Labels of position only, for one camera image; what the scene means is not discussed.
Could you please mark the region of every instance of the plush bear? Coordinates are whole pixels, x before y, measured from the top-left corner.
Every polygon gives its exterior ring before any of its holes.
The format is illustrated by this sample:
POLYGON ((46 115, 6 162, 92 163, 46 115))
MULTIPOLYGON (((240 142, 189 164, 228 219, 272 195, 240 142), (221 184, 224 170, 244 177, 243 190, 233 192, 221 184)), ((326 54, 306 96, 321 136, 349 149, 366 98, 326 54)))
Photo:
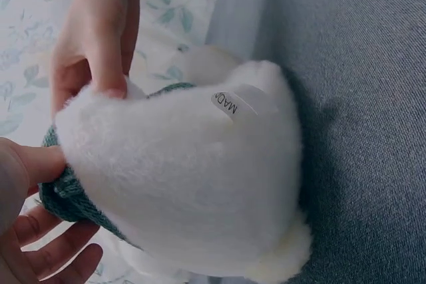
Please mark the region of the plush bear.
POLYGON ((130 80, 125 100, 82 89, 55 118, 57 141, 46 143, 61 145, 68 173, 42 185, 41 199, 64 217, 67 190, 81 188, 79 203, 92 210, 86 218, 111 231, 114 250, 158 283, 193 273, 286 281, 312 242, 298 209, 296 104, 279 66, 250 61, 206 72, 226 59, 215 55, 223 59, 208 67, 193 56, 190 84, 158 94, 130 80))

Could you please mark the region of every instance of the knitted fabric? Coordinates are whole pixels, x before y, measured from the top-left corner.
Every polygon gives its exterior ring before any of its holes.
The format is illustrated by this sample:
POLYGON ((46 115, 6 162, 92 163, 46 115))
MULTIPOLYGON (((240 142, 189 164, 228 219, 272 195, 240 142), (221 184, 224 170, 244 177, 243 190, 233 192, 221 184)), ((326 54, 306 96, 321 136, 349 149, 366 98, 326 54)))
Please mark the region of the knitted fabric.
MULTIPOLYGON (((172 84, 158 92, 150 94, 147 98, 152 98, 176 89, 192 88, 193 86, 193 84, 187 82, 172 84)), ((59 145, 59 142, 55 126, 52 125, 43 140, 43 146, 57 145, 59 145)), ((39 195, 45 209, 55 216, 69 222, 90 220, 109 230, 120 239, 127 241, 120 230, 88 199, 70 166, 67 166, 61 176, 54 182, 40 184, 39 195)))

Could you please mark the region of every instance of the fabric tag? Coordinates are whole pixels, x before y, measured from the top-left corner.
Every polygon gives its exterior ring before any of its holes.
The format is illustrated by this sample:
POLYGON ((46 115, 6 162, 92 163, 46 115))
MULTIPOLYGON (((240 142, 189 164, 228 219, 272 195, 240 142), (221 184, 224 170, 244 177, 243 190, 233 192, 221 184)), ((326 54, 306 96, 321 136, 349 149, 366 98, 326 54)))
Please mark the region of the fabric tag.
POLYGON ((211 100, 233 121, 240 116, 261 116, 278 112, 265 92, 249 84, 241 84, 230 92, 217 92, 212 95, 211 100))

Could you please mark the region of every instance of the floral bedsheet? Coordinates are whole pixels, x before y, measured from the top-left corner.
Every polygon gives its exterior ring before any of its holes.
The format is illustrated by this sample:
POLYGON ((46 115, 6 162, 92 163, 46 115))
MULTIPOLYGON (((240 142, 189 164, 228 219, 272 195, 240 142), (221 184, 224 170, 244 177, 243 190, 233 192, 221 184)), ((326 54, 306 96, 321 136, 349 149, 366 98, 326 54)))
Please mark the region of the floral bedsheet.
MULTIPOLYGON (((50 123, 49 55, 71 0, 0 0, 0 136, 40 145, 50 123)), ((130 77, 146 93, 184 80, 174 59, 204 43, 215 0, 140 0, 140 29, 130 77)), ((29 199, 23 210, 35 205, 29 199)), ((64 223, 34 249, 58 236, 64 223)), ((93 284, 152 283, 117 259, 105 256, 93 284)))

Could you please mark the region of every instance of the gray fabric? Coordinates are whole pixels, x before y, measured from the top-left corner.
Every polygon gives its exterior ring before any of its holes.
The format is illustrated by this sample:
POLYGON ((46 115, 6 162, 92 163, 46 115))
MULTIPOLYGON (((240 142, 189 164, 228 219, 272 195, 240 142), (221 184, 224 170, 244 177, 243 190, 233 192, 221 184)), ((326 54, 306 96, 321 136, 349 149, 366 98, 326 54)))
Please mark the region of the gray fabric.
POLYGON ((218 0, 208 43, 272 57, 296 93, 315 239, 290 283, 426 283, 426 0, 247 2, 218 0))

